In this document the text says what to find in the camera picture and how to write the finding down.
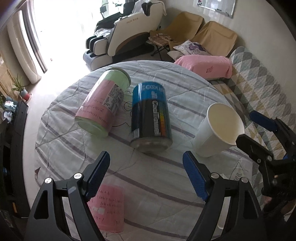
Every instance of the massage chair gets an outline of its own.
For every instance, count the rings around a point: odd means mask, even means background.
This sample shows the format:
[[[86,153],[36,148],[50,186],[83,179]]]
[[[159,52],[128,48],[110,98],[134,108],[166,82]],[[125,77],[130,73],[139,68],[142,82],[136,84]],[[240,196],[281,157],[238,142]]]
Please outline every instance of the massage chair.
[[[154,50],[146,41],[150,31],[160,24],[163,4],[143,3],[143,11],[132,14],[134,5],[135,2],[125,3],[123,14],[118,12],[97,23],[95,32],[110,29],[109,36],[94,35],[86,40],[83,59],[92,71]]]

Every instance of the striped bedsheet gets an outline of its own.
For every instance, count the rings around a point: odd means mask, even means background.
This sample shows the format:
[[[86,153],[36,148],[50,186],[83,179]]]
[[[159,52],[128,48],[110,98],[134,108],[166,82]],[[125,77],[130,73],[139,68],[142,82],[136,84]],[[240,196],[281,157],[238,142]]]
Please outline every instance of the striped bedsheet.
[[[203,78],[169,62],[131,61],[113,66],[127,71],[132,80],[114,124],[118,127],[113,127],[106,139],[100,139],[74,122],[77,110],[107,69],[104,67],[68,87],[43,114],[35,147],[35,180],[40,186],[47,177],[70,178],[94,162],[101,151],[108,151],[111,164],[103,184],[123,187],[125,225],[120,234],[102,231],[106,240],[185,240],[204,202],[194,192],[182,155],[192,150],[191,141],[207,108],[215,102],[230,104]],[[131,116],[123,105],[131,101],[133,88],[143,81],[156,81],[166,91],[173,145],[162,153],[143,154],[130,147]],[[237,148],[198,160],[211,172],[228,178],[236,172],[242,172],[249,180],[252,178],[252,162]],[[79,239],[67,201],[65,211],[71,234]],[[214,236],[220,234],[217,228]]]

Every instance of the black cable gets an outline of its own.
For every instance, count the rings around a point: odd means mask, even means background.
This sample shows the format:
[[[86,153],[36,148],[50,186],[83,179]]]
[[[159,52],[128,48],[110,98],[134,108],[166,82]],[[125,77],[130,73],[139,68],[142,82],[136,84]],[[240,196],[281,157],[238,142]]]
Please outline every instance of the black cable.
[[[125,122],[125,123],[123,123],[123,124],[121,124],[121,125],[119,125],[119,126],[122,126],[122,125],[124,125],[124,124],[127,124],[129,127],[131,127],[127,122]]]
[[[127,103],[131,103],[131,102],[130,102],[130,101],[125,102],[124,105],[123,105],[123,108],[124,108],[126,111],[131,111],[131,110],[127,110],[127,109],[126,109],[126,104],[127,104]]]

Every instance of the white paper cup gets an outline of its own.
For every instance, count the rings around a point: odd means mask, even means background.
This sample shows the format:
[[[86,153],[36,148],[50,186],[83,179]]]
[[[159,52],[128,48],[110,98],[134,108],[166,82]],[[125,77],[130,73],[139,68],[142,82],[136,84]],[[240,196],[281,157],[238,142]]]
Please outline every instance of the white paper cup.
[[[244,134],[244,124],[236,111],[225,104],[214,103],[200,124],[193,149],[199,156],[213,156],[236,146],[235,141],[241,134]]]

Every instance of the white cloth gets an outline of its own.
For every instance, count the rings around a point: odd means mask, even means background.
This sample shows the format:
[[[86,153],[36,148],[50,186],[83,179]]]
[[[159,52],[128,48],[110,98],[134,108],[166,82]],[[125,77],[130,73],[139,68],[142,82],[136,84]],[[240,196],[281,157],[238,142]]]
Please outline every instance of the white cloth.
[[[35,146],[35,173],[38,185],[47,177],[68,179],[95,161],[101,151],[110,154],[110,167],[103,184],[124,189],[124,231],[105,233],[109,241],[182,241],[187,239],[201,214],[204,202],[197,197],[182,164],[182,155],[192,143],[208,107],[230,105],[211,84],[179,65],[160,61],[130,61],[114,64],[131,77],[130,93],[143,81],[163,85],[170,115],[173,144],[162,153],[143,154],[130,146],[130,105],[126,93],[109,136],[100,139],[80,129],[74,117],[91,88],[110,66],[98,69],[64,90],[41,118]],[[210,172],[227,178],[243,172],[252,178],[252,161],[233,147],[209,158],[197,156]],[[66,217],[73,237],[74,223],[69,204]],[[216,229],[214,236],[221,234]]]
[[[138,0],[135,3],[132,14],[137,13],[137,12],[144,12],[143,9],[142,9],[142,4],[145,3],[145,2],[152,2],[152,3],[161,2],[162,5],[163,5],[163,15],[166,16],[165,4],[164,4],[163,1],[159,1],[159,0]]]
[[[94,34],[97,37],[103,36],[104,38],[108,38],[110,35],[111,29],[107,28],[99,28],[97,31],[94,32]]]

